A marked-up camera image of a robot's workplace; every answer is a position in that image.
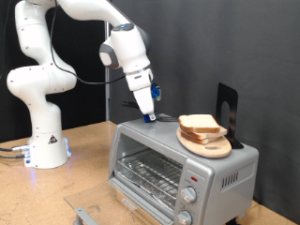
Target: black cable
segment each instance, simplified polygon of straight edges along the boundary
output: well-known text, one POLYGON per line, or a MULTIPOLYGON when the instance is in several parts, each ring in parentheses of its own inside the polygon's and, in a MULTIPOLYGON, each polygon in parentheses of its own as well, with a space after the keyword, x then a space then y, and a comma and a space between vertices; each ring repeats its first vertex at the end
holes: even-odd
POLYGON ((2 151, 2 152, 12 152, 12 149, 9 149, 9 148, 0 148, 0 151, 2 151))
POLYGON ((55 12, 54 12, 53 20, 52 20, 52 28, 51 28, 51 34, 50 34, 50 44, 51 44, 50 48, 51 48, 52 60, 53 60, 53 62, 56 65, 57 68, 59 68, 60 70, 65 71, 67 73, 70 73, 70 74, 74 75, 80 82, 85 83, 85 84, 92 84, 92 85, 109 84, 109 83, 114 83, 114 82, 117 82, 117 81, 125 78, 125 76, 123 76, 123 77, 120 77, 120 78, 118 78, 118 79, 116 79, 112 82, 85 82, 80 77, 78 77, 76 73, 73 73, 71 71, 65 70, 65 69, 57 66, 57 64, 54 60, 54 55, 53 55, 53 28, 54 28, 54 22, 55 22, 55 18, 56 18, 56 12, 57 12, 57 1, 55 0, 55 12))
POLYGON ((4 156, 0 156, 0 158, 25 158, 25 155, 18 155, 16 157, 4 157, 4 156))
POLYGON ((0 75, 0 80, 3 76, 5 67, 6 67, 6 36, 7 36, 7 26, 8 26, 8 14, 9 14, 9 9, 10 9, 10 4, 11 4, 11 0, 8 1, 8 6, 7 6, 7 16, 6 16, 6 21, 4 23, 4 31, 3 31, 3 56, 4 56, 4 64, 3 64, 3 69, 0 75))

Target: black holder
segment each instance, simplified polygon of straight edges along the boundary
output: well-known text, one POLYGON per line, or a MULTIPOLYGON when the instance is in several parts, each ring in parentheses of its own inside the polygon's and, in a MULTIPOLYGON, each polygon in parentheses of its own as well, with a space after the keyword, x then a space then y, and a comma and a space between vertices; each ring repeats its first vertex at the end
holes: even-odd
POLYGON ((226 101, 230 107, 230 121, 229 121, 228 133, 226 135, 226 138, 231 143, 232 149, 244 148, 244 145, 241 144, 239 141, 237 141, 234 138, 236 111, 237 111, 237 99, 238 99, 238 95, 234 89, 232 89, 231 87, 229 87, 221 82, 218 84, 216 120, 217 120, 217 123, 220 124, 222 105, 223 105, 224 101, 226 101))

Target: black wall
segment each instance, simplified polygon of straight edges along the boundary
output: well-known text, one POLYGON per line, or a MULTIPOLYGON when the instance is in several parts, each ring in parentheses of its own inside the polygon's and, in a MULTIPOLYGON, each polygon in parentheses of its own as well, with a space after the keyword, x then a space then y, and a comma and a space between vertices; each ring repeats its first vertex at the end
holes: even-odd
MULTIPOLYGON (((36 65, 20 49, 15 27, 14 8, 18 0, 12 0, 7 24, 6 57, 3 55, 4 24, 8 1, 0 1, 0 71, 5 68, 0 80, 0 143, 29 137, 31 122, 25 104, 14 97, 7 88, 7 75, 13 68, 36 65)), ((54 9, 47 13, 51 27, 54 9)), ((58 55, 73 66, 78 76, 89 82, 104 82, 105 70, 98 56, 104 41, 104 22, 74 21, 61 9, 57 11, 53 46, 58 55)), ((105 121, 105 86, 85 85, 77 82, 76 87, 66 93, 49 95, 47 99, 62 111, 63 129, 105 121)))
MULTIPOLYGON (((112 2, 152 39, 158 113, 215 114, 218 83, 236 89, 236 138, 260 152, 254 196, 300 224, 300 2, 112 2)), ((142 116, 123 100, 134 100, 126 81, 112 84, 114 123, 142 116)))

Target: oven rack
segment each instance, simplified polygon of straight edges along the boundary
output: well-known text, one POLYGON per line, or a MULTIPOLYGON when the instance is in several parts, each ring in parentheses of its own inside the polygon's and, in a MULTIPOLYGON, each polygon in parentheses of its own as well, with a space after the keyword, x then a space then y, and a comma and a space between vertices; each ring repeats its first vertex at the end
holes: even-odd
POLYGON ((133 184, 138 183, 143 189, 174 207, 183 168, 181 164, 152 149, 121 158, 117 163, 127 169, 121 172, 126 179, 133 184))

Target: bread slice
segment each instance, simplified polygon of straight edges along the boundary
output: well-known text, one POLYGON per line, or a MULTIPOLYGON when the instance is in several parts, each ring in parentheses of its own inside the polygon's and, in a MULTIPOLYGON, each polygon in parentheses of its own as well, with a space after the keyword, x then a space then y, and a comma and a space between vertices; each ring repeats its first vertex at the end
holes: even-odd
POLYGON ((185 132, 218 133, 219 125, 211 114, 180 115, 180 128, 185 132))
POLYGON ((219 127, 218 133, 197 133, 197 132, 187 133, 187 135, 189 135, 190 137, 199 139, 199 140, 221 137, 221 136, 225 136, 226 134, 227 134, 227 129, 224 127, 219 127))
POLYGON ((210 143, 210 142, 213 142, 217 139, 220 139, 221 137, 216 137, 216 138, 210 138, 210 139, 203 139, 203 140, 200 140, 200 139, 195 139, 193 137, 190 137, 189 135, 187 135, 185 132, 181 131, 181 137, 191 141, 191 142, 194 142, 194 143, 200 143, 200 144, 207 144, 207 143, 210 143))

